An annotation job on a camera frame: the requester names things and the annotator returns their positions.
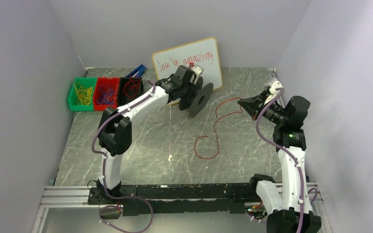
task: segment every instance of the marble tabletop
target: marble tabletop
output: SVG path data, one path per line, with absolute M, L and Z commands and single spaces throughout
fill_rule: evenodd
M 120 77 L 130 70 L 94 68 L 88 70 L 87 77 Z M 215 158 L 204 160 L 194 154 L 195 140 L 202 135 L 208 137 L 200 139 L 198 153 L 211 157 L 217 152 L 213 125 L 218 104 L 233 97 L 258 95 L 271 79 L 264 68 L 223 68 L 222 76 L 223 87 L 214 90 L 208 104 L 194 118 L 188 117 L 187 111 L 179 111 L 177 105 L 162 106 L 142 124 L 133 126 L 132 146 L 122 159 L 123 184 L 239 183 L 248 182 L 255 173 L 282 181 L 275 148 L 259 138 L 255 122 L 245 111 L 217 123 L 220 152 Z M 145 83 L 148 79 L 156 80 L 154 69 L 147 69 L 143 75 Z M 218 114 L 233 111 L 239 111 L 236 101 L 223 104 Z M 86 185 L 98 178 L 102 159 L 90 146 L 101 115 L 76 112 L 55 185 Z M 273 124 L 266 119 L 261 121 L 260 130 L 272 138 Z

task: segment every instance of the floor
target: floor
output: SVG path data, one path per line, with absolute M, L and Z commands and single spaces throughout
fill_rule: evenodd
M 130 70 L 95 68 L 88 71 L 87 77 L 120 77 Z M 218 104 L 233 97 L 258 95 L 270 79 L 267 69 L 262 68 L 223 68 L 222 76 L 223 87 L 214 90 L 207 106 L 195 118 L 179 111 L 177 105 L 162 106 L 143 124 L 133 126 L 133 143 L 124 154 L 120 171 L 123 184 L 239 183 L 248 182 L 255 173 L 282 181 L 274 147 L 259 138 L 255 122 L 245 112 L 232 114 L 217 124 L 218 156 L 204 160 L 194 154 L 195 140 L 202 135 L 208 138 L 200 139 L 198 153 L 211 157 L 217 151 L 213 124 Z M 144 82 L 148 79 L 156 80 L 154 69 L 147 69 L 143 75 Z M 222 105 L 218 114 L 238 110 L 236 101 L 231 101 Z M 55 185 L 86 185 L 98 178 L 101 157 L 92 153 L 90 145 L 101 115 L 76 112 Z M 261 121 L 260 130 L 272 138 L 273 124 L 266 119 Z

